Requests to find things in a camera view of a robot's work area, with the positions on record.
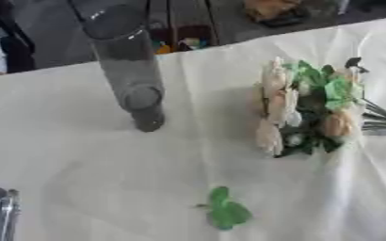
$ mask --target flower bouquet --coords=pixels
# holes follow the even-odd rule
[[[364,98],[362,75],[368,71],[360,61],[354,57],[343,70],[319,70],[277,57],[265,66],[253,88],[261,117],[257,145],[276,157],[315,148],[331,153],[362,130],[386,129],[386,110]]]

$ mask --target floor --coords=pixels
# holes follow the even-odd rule
[[[103,5],[128,2],[139,8],[143,0],[76,0],[76,4],[90,14]],[[165,0],[154,0],[153,17],[165,20]],[[204,0],[172,0],[175,2],[173,11],[178,24],[211,23]],[[337,24],[349,24],[386,18],[386,6],[374,8],[371,12],[356,9],[356,1],[352,2],[347,14],[337,16],[335,9],[318,6],[323,1],[313,1],[311,13],[313,17],[305,24],[277,29],[266,28],[252,23],[241,12],[242,0],[211,0],[212,15],[219,44],[229,44],[250,40],[262,36],[282,34],[293,31],[314,29]],[[16,19],[20,26],[37,44],[35,59],[38,68],[50,68],[94,60],[88,40],[82,33],[77,21],[72,16],[64,0],[14,0]]]

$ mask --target rose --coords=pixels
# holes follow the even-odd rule
[[[270,65],[265,66],[262,76],[262,86],[265,98],[272,98],[280,89],[288,88],[292,82],[292,74],[283,67],[284,61],[276,57]]]
[[[294,89],[278,90],[269,100],[267,120],[281,128],[288,123],[299,126],[301,115],[296,111],[298,92]]]
[[[344,137],[351,133],[352,119],[344,110],[328,115],[322,124],[322,134],[326,137]]]
[[[283,150],[280,130],[265,119],[261,119],[256,131],[256,144],[272,155],[280,155]]]

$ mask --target tablecloth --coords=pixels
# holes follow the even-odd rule
[[[21,194],[16,240],[386,240],[386,136],[331,156],[254,144],[249,90],[275,56],[362,56],[386,107],[386,20],[159,57],[167,123],[137,131],[97,63],[0,76],[0,186]],[[195,208],[226,185],[253,219],[228,232]]]

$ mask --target green artificial leaf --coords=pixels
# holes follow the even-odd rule
[[[346,68],[351,68],[351,67],[358,67],[360,61],[362,61],[361,57],[352,57],[346,62]]]
[[[197,204],[197,205],[195,205],[195,207],[197,207],[197,208],[210,208],[208,204],[203,204],[203,203]]]
[[[295,81],[304,81],[309,84],[311,88],[323,87],[326,85],[326,80],[323,78],[320,71],[303,60],[298,62],[298,74]]]
[[[325,85],[328,100],[344,100],[351,95],[352,82],[337,76]]]
[[[343,143],[333,140],[331,138],[325,137],[322,139],[322,145],[327,153],[332,153],[333,151],[340,148]]]
[[[230,201],[224,208],[231,216],[234,224],[241,224],[251,219],[251,212],[242,204]]]
[[[301,150],[306,154],[313,154],[314,153],[314,141],[311,138],[308,138],[303,145],[301,146]]]
[[[329,110],[337,110],[337,109],[342,109],[345,108],[349,105],[350,101],[347,100],[334,100],[334,101],[327,101],[325,107]]]
[[[217,208],[209,212],[208,219],[212,226],[220,230],[230,230],[235,225],[231,214],[224,208]]]
[[[219,186],[214,188],[209,195],[209,203],[212,208],[218,208],[225,204],[230,197],[230,190],[227,186]]]
[[[322,73],[326,76],[326,77],[329,77],[331,75],[333,75],[335,73],[335,70],[333,69],[333,67],[331,65],[325,65],[323,68],[322,68]]]
[[[285,64],[282,64],[282,66],[288,71],[292,71],[294,69],[293,64],[291,63],[285,63]]]
[[[325,107],[330,110],[335,110],[347,106],[353,100],[352,90],[352,82],[347,81],[343,76],[336,76],[325,85],[327,96]]]
[[[301,72],[306,72],[307,70],[312,69],[313,67],[308,62],[300,60],[298,62],[298,68]]]
[[[246,207],[230,201],[229,198],[228,187],[219,186],[212,189],[209,195],[210,204],[196,206],[208,211],[208,221],[212,226],[220,230],[230,230],[234,225],[248,221],[251,218],[251,213]]]

